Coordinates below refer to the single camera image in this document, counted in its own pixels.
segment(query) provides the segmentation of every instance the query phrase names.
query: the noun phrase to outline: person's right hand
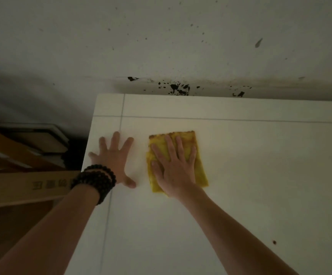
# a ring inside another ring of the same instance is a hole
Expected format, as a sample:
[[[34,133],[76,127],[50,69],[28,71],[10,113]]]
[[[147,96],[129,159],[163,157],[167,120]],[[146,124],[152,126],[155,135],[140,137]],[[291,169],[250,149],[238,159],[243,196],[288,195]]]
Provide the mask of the person's right hand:
[[[196,147],[192,147],[190,158],[186,161],[180,136],[176,137],[178,157],[170,136],[166,135],[165,140],[167,142],[171,161],[168,161],[159,148],[153,144],[151,148],[159,162],[161,162],[164,168],[164,173],[162,173],[157,161],[152,161],[152,170],[157,179],[158,185],[163,191],[169,197],[180,199],[182,195],[187,193],[190,189],[199,187],[195,184],[194,175]]]

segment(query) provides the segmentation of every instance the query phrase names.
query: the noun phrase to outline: wall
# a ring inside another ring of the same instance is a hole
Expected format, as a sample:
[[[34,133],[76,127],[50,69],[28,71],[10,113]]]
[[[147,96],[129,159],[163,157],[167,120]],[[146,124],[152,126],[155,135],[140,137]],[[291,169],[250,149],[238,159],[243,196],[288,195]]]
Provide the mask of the wall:
[[[332,0],[0,0],[0,121],[85,136],[101,92],[332,100]]]

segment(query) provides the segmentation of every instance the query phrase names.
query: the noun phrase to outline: black beaded bracelet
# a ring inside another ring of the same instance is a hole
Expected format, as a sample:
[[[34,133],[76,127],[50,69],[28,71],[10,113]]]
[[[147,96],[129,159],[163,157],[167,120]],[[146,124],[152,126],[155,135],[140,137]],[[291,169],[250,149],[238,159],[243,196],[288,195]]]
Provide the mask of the black beaded bracelet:
[[[108,172],[110,176],[111,176],[110,172],[112,173],[113,175],[112,180],[109,179],[109,177],[101,171],[86,171],[86,169],[83,172],[79,173],[79,175],[75,179],[73,179],[71,184],[71,189],[73,189],[78,184],[87,184],[93,186],[98,191],[100,196],[97,203],[99,205],[104,201],[107,194],[115,186],[116,177],[113,174],[113,172],[108,168],[107,168],[108,171],[106,172]]]
[[[106,166],[102,166],[100,164],[95,164],[95,165],[88,166],[83,171],[88,171],[88,170],[93,170],[93,169],[103,170],[103,171],[107,172],[109,174],[109,176],[111,177],[112,183],[115,186],[115,184],[116,184],[116,176],[114,175],[113,171],[111,171]]]

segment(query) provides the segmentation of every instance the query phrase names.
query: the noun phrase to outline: white table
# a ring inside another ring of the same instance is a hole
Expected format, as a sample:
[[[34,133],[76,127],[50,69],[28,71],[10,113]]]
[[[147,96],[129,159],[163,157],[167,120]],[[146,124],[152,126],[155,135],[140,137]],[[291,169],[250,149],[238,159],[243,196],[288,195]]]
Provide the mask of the white table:
[[[332,274],[332,102],[99,95],[87,153],[116,130],[135,138],[137,188],[96,207],[66,274],[224,274],[188,212],[150,190],[148,136],[189,130],[208,195],[299,273]]]

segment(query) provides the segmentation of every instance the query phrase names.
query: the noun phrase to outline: dark spot on table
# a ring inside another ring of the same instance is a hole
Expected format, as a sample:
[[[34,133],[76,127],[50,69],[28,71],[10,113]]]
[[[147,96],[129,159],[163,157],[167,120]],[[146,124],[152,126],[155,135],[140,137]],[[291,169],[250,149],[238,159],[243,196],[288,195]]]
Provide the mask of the dark spot on table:
[[[135,80],[138,80],[139,78],[129,76],[128,79],[129,79],[130,81],[135,81]]]
[[[260,46],[260,43],[261,43],[262,40],[263,40],[263,38],[261,38],[260,40],[258,40],[257,43],[255,43],[255,48],[258,48]]]

